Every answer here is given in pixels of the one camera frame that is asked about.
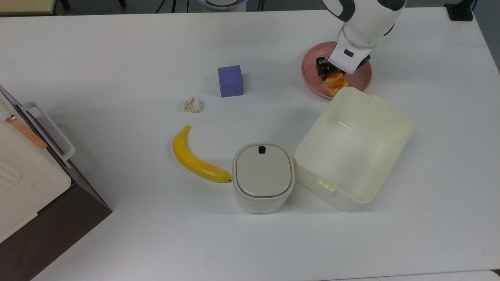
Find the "pink plate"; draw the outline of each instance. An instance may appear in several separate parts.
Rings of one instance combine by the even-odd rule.
[[[323,42],[312,47],[305,53],[302,59],[302,76],[309,88],[322,96],[325,99],[333,99],[328,96],[321,85],[321,78],[316,72],[316,59],[319,57],[328,58],[334,50],[335,42]],[[372,66],[367,61],[363,66],[358,68],[353,74],[346,74],[345,78],[348,81],[348,86],[354,87],[361,92],[364,92],[372,81]]]

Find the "container lid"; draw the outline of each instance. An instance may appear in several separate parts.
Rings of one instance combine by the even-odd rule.
[[[250,197],[276,197],[293,184],[293,163],[278,145],[250,144],[239,151],[235,163],[234,183]]]

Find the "black button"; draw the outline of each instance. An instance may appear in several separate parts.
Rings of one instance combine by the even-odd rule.
[[[351,52],[351,51],[350,51],[350,50],[348,50],[348,49],[345,49],[345,50],[344,50],[344,54],[348,55],[348,56],[349,56],[349,57],[351,57],[351,58],[354,56],[354,53],[353,53],[353,52]]]

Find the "lidded container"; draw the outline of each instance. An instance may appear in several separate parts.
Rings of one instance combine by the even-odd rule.
[[[297,181],[342,211],[370,202],[412,133],[382,99],[341,89],[295,152]]]
[[[238,150],[232,174],[238,204],[254,214],[276,211],[295,183],[292,157],[273,143],[253,143]]]

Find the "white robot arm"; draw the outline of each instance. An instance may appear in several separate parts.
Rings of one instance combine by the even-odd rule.
[[[344,22],[330,57],[316,60],[318,75],[323,79],[337,69],[352,74],[368,61],[406,4],[406,0],[322,1],[330,13]]]

